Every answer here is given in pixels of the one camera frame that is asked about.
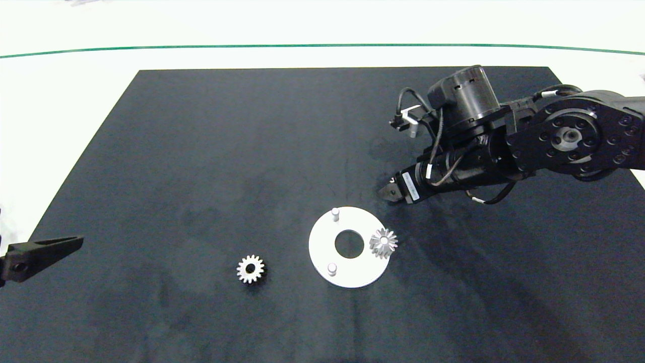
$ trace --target robotic arm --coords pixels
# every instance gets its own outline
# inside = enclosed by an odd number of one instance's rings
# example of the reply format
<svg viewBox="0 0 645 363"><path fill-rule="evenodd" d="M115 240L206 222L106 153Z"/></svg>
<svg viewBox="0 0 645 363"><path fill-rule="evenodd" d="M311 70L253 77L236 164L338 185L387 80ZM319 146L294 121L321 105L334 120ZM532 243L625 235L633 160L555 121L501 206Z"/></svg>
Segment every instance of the robotic arm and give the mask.
<svg viewBox="0 0 645 363"><path fill-rule="evenodd" d="M410 93L420 105L401 110ZM494 204L515 183L539 169L570 174L583 182L618 168L645 170L645 97L624 97L556 85L500 104L481 66L462 69L430 87L426 100L411 88L399 94L390 125L416 137L419 125L432 145L417 163L379 191L391 202L418 203L434 194L465 191ZM492 200L471 191L506 184Z"/></svg>

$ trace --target white disc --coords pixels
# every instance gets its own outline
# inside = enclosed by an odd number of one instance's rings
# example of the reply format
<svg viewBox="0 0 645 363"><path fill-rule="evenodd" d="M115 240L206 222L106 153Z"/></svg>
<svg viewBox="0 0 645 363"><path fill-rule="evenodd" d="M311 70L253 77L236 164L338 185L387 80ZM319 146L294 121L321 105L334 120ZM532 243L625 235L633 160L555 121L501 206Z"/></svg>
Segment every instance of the white disc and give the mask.
<svg viewBox="0 0 645 363"><path fill-rule="evenodd" d="M376 230L384 228L383 224L372 213L356 207L339 207L333 212L323 214L309 235L313 266L334 285L351 288L371 284L383 274L390 260L377 258L370 251L370 238ZM344 231L361 236L363 250L358 257L346 258L336 251L336 237Z"/></svg>

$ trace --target cylindrical motor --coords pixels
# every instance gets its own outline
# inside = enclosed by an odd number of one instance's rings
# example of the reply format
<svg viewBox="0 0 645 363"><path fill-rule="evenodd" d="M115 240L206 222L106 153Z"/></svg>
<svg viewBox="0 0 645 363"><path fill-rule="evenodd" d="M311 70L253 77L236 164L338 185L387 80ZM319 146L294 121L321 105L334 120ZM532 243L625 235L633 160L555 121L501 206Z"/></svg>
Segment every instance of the cylindrical motor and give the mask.
<svg viewBox="0 0 645 363"><path fill-rule="evenodd" d="M480 65L464 68L434 84L428 90L428 100L433 109L442 107L445 140L452 141L476 136L478 133L467 132L456 137L482 125L501 110Z"/></svg>

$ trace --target screw hole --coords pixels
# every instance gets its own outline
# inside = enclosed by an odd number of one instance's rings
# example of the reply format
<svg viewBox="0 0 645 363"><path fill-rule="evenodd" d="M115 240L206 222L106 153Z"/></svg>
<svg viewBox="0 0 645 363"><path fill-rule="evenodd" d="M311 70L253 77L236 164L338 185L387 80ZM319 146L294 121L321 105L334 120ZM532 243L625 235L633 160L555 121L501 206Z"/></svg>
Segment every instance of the screw hole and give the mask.
<svg viewBox="0 0 645 363"><path fill-rule="evenodd" d="M24 262L19 262L11 267L11 270L17 273L25 272L29 268L29 265L27 265Z"/></svg>

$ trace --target gear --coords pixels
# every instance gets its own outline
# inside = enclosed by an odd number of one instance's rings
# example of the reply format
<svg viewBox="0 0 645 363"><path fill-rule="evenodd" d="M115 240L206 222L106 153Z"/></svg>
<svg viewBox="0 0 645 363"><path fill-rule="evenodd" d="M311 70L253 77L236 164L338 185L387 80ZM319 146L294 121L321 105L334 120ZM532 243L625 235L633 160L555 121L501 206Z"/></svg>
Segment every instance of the gear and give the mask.
<svg viewBox="0 0 645 363"><path fill-rule="evenodd" d="M394 249L398 247L396 235L394 231L390 231L387 228L378 229L376 233L370 238L370 249L372 253L381 258L390 257L394 252Z"/></svg>
<svg viewBox="0 0 645 363"><path fill-rule="evenodd" d="M264 272L264 264L262 263L262 260L260 260L260 256L246 256L246 258L242 259L242 262L238 263L237 267L237 276L239 276L239 279L246 283L246 284L252 284L257 281L260 277L262 277L262 273Z"/></svg>

